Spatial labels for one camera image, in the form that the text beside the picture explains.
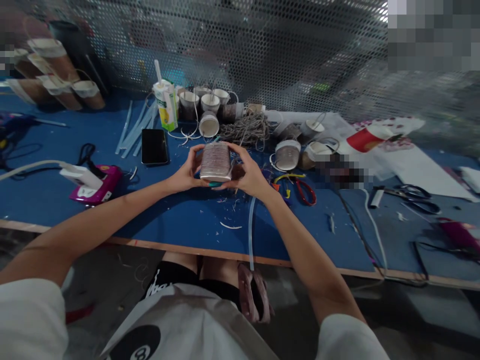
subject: pink device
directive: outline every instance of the pink device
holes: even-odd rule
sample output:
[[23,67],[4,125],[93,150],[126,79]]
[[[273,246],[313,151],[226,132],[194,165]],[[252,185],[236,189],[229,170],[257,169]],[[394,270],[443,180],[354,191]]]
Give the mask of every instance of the pink device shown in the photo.
[[78,186],[69,196],[70,199],[89,206],[100,205],[106,202],[112,196],[115,186],[122,177],[122,171],[118,166],[97,165],[105,177],[101,179],[103,185],[94,190],[86,185]]
[[453,221],[446,217],[440,217],[439,226],[445,231],[453,242],[459,248],[474,249],[480,255],[480,229],[465,222]]

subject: blue tabletop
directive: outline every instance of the blue tabletop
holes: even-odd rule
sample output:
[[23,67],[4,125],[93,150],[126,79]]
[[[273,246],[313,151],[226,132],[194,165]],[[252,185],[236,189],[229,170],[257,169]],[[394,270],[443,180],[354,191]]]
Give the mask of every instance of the blue tabletop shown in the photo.
[[[24,104],[16,96],[0,98],[0,109],[36,115],[38,118],[67,123],[69,127],[38,125],[31,127],[8,159],[12,168],[40,160],[78,161],[83,144],[93,143],[96,152],[92,160],[97,165],[117,165],[125,175],[114,196],[141,189],[172,175],[187,158],[189,147],[203,139],[182,141],[168,138],[171,163],[145,167],[140,157],[130,154],[126,159],[115,155],[130,99],[136,99],[132,112],[134,122],[143,105],[145,94],[116,90],[107,100],[104,111],[81,112],[59,110],[42,112]],[[254,153],[260,165],[268,162],[267,154]],[[132,181],[127,174],[138,167]],[[56,170],[36,173],[20,181],[0,182],[0,217],[5,220],[54,226],[84,211],[84,206],[70,200],[75,186]],[[339,268],[373,272],[374,267],[349,215],[339,197],[329,189],[316,189],[317,204],[302,205],[292,191],[291,209],[304,223],[318,243]],[[239,191],[235,196],[228,190],[192,189],[169,196],[120,229],[117,236],[192,248],[248,254],[248,213],[251,198]],[[335,234],[330,231],[328,215],[334,214]],[[261,202],[255,205],[253,253],[255,256],[289,260],[289,256],[273,221]]]
[[[425,153],[443,167],[470,167],[480,170],[478,161],[473,158],[444,153],[441,150],[425,150]],[[381,183],[388,188],[399,184],[400,181],[396,177]],[[383,266],[379,243],[372,222],[365,212],[365,194],[359,190],[342,190],[342,196],[351,205],[349,210],[355,223],[360,224],[360,231],[365,235],[375,259]],[[480,227],[478,216],[480,203],[437,195],[433,195],[431,201],[441,208],[442,213],[440,215],[421,213],[430,223],[405,208],[402,205],[403,200],[397,196],[384,194],[380,207],[370,210],[378,227],[389,269],[422,273],[412,242],[428,243],[446,249],[454,248],[448,236],[436,224],[436,218],[450,218]],[[408,221],[400,221],[398,213]],[[480,265],[476,262],[425,246],[419,246],[418,249],[430,275],[480,282]]]

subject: hand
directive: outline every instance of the hand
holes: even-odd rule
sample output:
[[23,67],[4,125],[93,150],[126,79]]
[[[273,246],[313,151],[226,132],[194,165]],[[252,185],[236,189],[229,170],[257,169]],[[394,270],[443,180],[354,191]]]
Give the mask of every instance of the hand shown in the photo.
[[225,144],[228,145],[230,150],[240,155],[243,164],[237,165],[232,170],[232,178],[234,180],[225,182],[215,190],[237,188],[261,201],[264,201],[266,197],[272,194],[272,191],[275,192],[245,148],[229,142],[225,142]]
[[189,190],[197,187],[208,187],[209,182],[194,178],[194,175],[200,170],[203,153],[197,154],[205,147],[205,144],[196,145],[190,148],[188,158],[176,173],[170,176],[166,181],[174,193]]

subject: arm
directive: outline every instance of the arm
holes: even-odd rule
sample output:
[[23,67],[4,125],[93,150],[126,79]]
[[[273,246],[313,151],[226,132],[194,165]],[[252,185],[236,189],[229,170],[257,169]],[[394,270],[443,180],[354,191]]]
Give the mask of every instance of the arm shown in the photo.
[[347,314],[365,322],[355,299],[328,255],[285,204],[282,196],[265,180],[248,152],[228,144],[243,161],[244,176],[220,189],[239,188],[261,200],[267,207],[285,244],[291,263],[308,295],[318,323],[331,314]]
[[78,257],[103,243],[138,214],[168,195],[208,186],[193,176],[201,163],[201,155],[196,153],[204,147],[190,148],[185,164],[168,179],[81,212],[38,236],[0,272],[0,285],[37,278],[62,286]]

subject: white t-shirt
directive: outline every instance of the white t-shirt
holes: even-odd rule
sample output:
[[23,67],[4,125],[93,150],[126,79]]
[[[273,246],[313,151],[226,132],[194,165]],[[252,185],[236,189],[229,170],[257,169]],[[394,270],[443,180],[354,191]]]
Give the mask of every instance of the white t-shirt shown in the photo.
[[[0,285],[2,359],[62,359],[68,344],[60,288],[44,279]],[[173,284],[140,301],[101,359],[278,359],[228,300],[201,287]],[[320,328],[317,359],[388,359],[372,330],[343,314]]]

